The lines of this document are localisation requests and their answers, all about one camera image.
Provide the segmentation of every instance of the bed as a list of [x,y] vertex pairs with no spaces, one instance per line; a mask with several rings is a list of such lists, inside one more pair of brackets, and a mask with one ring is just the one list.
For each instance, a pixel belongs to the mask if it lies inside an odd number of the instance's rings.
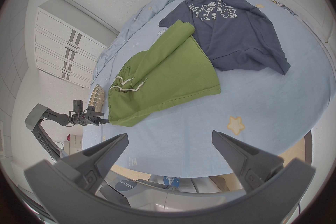
[[[91,90],[107,92],[124,63],[148,50],[166,30],[159,22],[183,0],[153,0],[124,25],[100,56]],[[127,133],[129,145],[117,165],[171,177],[206,177],[232,170],[211,142],[212,130],[226,133],[273,154],[298,142],[320,119],[335,94],[330,57],[290,9],[270,0],[246,0],[271,20],[291,64],[286,75],[261,71],[216,70],[221,94],[205,96],[152,113],[133,127],[85,126],[83,148]]]

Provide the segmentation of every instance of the star pattern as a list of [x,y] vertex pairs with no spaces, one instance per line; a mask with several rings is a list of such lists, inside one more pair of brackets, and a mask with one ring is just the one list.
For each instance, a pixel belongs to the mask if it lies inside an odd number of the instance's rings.
[[237,118],[230,117],[229,120],[230,120],[230,123],[227,125],[227,128],[233,131],[235,135],[239,135],[240,131],[245,129],[245,126],[242,124],[241,117],[237,117]]

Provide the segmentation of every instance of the white drawstring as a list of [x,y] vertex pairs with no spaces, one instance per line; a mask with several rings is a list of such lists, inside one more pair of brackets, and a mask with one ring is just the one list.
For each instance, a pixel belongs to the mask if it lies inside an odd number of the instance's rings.
[[127,82],[131,81],[131,80],[134,79],[134,78],[128,79],[128,80],[126,80],[126,81],[123,81],[123,78],[122,78],[122,77],[120,77],[120,76],[116,76],[114,80],[116,80],[116,79],[121,79],[121,85],[125,85]]
[[121,88],[120,86],[118,86],[118,85],[116,85],[116,86],[113,86],[113,87],[111,87],[110,89],[113,89],[113,88],[119,88],[119,90],[121,90],[121,91],[124,91],[124,92],[126,92],[126,91],[132,91],[132,92],[137,92],[138,91],[138,89],[140,89],[140,87],[145,83],[145,81],[146,81],[147,79],[145,79],[136,89],[123,89],[123,88]]

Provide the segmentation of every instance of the navy sweatshirt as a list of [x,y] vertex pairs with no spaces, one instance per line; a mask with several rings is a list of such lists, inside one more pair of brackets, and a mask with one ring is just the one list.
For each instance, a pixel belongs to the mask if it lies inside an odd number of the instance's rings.
[[271,21],[245,0],[185,0],[160,21],[195,27],[193,37],[221,71],[270,67],[285,75],[290,65]]

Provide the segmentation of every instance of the wicker basket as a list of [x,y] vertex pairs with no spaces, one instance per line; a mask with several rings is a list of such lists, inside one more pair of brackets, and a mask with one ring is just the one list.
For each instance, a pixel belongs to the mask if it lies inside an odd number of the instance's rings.
[[103,87],[99,84],[97,84],[91,93],[89,105],[92,105],[95,107],[95,111],[101,112],[103,108],[105,93],[103,90]]

